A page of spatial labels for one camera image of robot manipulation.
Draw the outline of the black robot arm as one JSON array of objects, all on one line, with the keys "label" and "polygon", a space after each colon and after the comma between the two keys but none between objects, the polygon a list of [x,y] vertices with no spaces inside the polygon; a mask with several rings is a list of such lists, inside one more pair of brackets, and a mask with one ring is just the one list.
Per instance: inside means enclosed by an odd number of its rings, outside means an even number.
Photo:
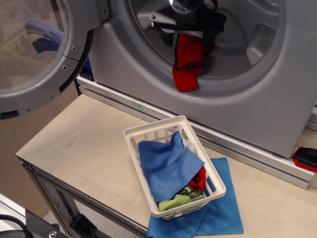
[{"label": "black robot arm", "polygon": [[163,42],[171,47],[178,31],[202,32],[205,48],[214,44],[216,35],[224,31],[226,16],[218,11],[218,1],[211,6],[203,0],[170,0],[169,7],[150,13],[151,26]]}]

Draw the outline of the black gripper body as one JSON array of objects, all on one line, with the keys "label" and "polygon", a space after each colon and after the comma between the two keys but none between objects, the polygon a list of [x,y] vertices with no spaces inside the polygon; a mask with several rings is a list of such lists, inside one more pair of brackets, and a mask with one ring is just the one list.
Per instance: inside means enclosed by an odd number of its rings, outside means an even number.
[{"label": "black gripper body", "polygon": [[216,10],[199,8],[194,11],[177,12],[171,8],[151,12],[151,26],[165,33],[176,31],[212,31],[224,30],[226,16]]}]

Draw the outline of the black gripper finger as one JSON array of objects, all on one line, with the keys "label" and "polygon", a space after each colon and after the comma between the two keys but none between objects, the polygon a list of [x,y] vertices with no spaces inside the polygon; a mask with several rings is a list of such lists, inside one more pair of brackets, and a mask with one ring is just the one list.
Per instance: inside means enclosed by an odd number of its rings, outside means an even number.
[{"label": "black gripper finger", "polygon": [[172,47],[173,45],[173,30],[167,28],[160,28],[159,29],[159,36],[165,45]]},{"label": "black gripper finger", "polygon": [[203,31],[203,44],[204,48],[210,48],[215,41],[217,31],[215,29],[205,29]]}]

